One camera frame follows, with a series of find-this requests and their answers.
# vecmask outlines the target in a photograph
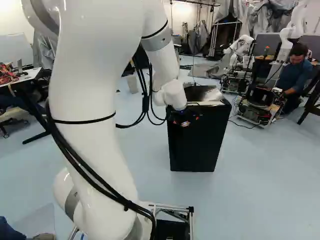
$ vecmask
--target blue shirt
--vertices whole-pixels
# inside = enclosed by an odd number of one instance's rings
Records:
[[[289,64],[283,67],[282,73],[276,87],[284,91],[293,88],[297,93],[301,93],[306,81],[312,74],[313,66],[308,60],[304,60],[299,64]]]

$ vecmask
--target black stand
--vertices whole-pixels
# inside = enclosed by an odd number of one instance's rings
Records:
[[[308,114],[314,114],[317,116],[320,116],[320,104],[316,104],[316,102],[320,99],[320,80],[315,85],[315,88],[313,92],[311,93],[311,96],[309,97],[308,101],[305,105],[304,113],[302,114],[301,118],[297,122],[297,124],[301,125]]]
[[[44,128],[44,132],[33,136],[31,138],[28,138],[22,142],[23,145],[31,143],[35,140],[41,139],[45,136],[48,136],[51,134],[49,130],[49,126],[46,122],[46,120],[43,118],[42,114],[38,111],[35,104],[30,100],[28,95],[23,90],[18,90],[18,96],[22,98],[27,108],[30,110],[30,113],[36,118],[36,120],[41,124],[41,126]]]

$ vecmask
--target black cable tie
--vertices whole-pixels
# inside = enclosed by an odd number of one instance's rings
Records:
[[[56,120],[56,119],[53,119],[53,121],[56,124],[68,124],[68,125],[95,124],[95,123],[99,123],[99,122],[111,119],[115,115],[116,115],[116,112],[114,112],[113,114],[111,114],[109,116],[103,117],[103,118],[86,120],[86,121],[64,121],[64,120]]]

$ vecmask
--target man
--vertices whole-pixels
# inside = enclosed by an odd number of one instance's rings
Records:
[[[283,114],[291,113],[301,103],[300,96],[313,69],[312,64],[306,59],[307,54],[306,45],[295,43],[289,54],[290,64],[283,68],[276,84],[277,88],[283,90],[283,96],[287,99],[282,110]]]
[[[8,107],[11,107],[11,106],[19,107],[30,113],[30,110],[28,109],[28,107],[20,97],[0,94],[0,116],[6,112],[6,109]],[[40,112],[40,114],[44,115],[46,113],[46,110],[44,109],[44,107],[40,106],[39,104],[36,103],[35,107]]]
[[[55,240],[56,236],[50,233],[42,233],[33,238],[27,238],[24,234],[14,230],[4,216],[0,216],[1,240]]]

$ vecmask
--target red object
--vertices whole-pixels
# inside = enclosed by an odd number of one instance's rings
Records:
[[[10,83],[17,79],[18,77],[10,71],[8,66],[5,64],[0,65],[0,85]]]

